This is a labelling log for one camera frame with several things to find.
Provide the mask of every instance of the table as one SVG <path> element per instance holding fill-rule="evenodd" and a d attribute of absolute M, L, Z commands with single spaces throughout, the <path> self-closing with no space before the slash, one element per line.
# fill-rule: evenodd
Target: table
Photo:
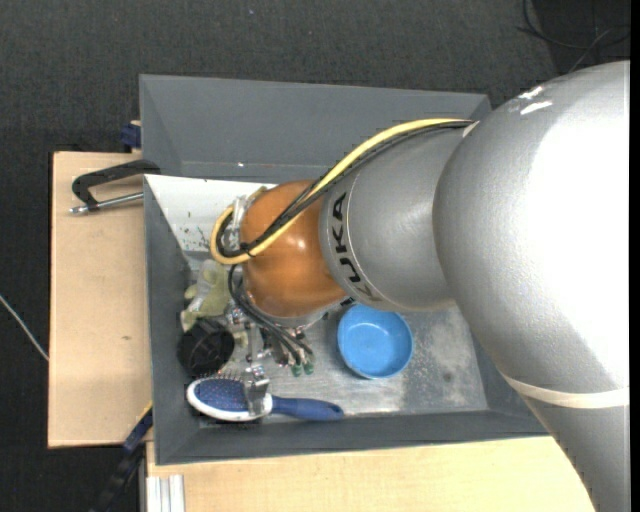
<path fill-rule="evenodd" d="M 50 448 L 121 443 L 151 398 L 142 206 L 68 213 L 76 176 L 137 158 L 53 157 Z M 188 512 L 593 511 L 551 437 L 176 466 L 157 466 L 148 438 L 146 473 L 183 474 Z"/>

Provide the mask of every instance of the metal clamp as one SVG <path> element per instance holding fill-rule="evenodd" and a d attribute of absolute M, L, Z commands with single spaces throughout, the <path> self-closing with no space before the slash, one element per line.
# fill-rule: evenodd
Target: metal clamp
<path fill-rule="evenodd" d="M 258 341 L 262 340 L 260 329 L 254 323 L 249 327 L 249 372 L 251 378 L 244 381 L 244 395 L 247 400 L 249 412 L 255 417 L 264 416 L 264 399 L 269 387 L 269 377 L 264 372 L 262 364 L 258 363 Z"/>
<path fill-rule="evenodd" d="M 160 174 L 160 168 L 150 162 L 149 160 L 136 160 L 123 165 L 116 165 L 107 169 L 101 169 L 99 171 L 90 172 L 78 176 L 71 185 L 71 190 L 80 199 L 84 205 L 70 208 L 71 213 L 88 213 L 95 212 L 102 208 L 109 206 L 115 206 L 118 204 L 126 203 L 128 201 L 134 201 L 136 199 L 142 199 L 142 192 L 136 194 L 128 194 L 114 199 L 108 199 L 106 201 L 98 201 L 91 194 L 89 189 L 97 185 L 103 185 L 112 181 L 121 180 L 136 174 Z"/>

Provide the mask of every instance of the gray robot arm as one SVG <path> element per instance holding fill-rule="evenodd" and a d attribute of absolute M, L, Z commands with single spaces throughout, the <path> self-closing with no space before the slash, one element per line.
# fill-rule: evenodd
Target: gray robot arm
<path fill-rule="evenodd" d="M 416 136 L 337 184 L 320 218 L 359 301 L 455 300 L 611 511 L 630 510 L 629 87 L 629 62 L 596 66 Z"/>

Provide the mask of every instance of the blue bowl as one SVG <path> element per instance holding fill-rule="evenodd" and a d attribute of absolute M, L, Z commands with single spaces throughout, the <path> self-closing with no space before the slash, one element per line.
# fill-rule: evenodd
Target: blue bowl
<path fill-rule="evenodd" d="M 367 379 L 391 377 L 413 355 L 413 335 L 397 313 L 357 305 L 338 325 L 338 350 L 346 365 Z"/>

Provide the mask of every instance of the metal bracket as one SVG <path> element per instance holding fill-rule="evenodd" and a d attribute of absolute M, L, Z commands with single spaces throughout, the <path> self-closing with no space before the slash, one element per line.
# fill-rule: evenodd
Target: metal bracket
<path fill-rule="evenodd" d="M 251 378 L 244 382 L 244 395 L 249 412 L 255 417 L 264 416 L 264 398 L 269 387 L 269 377 L 266 376 L 262 364 L 258 363 L 258 341 L 262 340 L 260 329 L 254 323 L 249 327 L 249 372 Z"/>

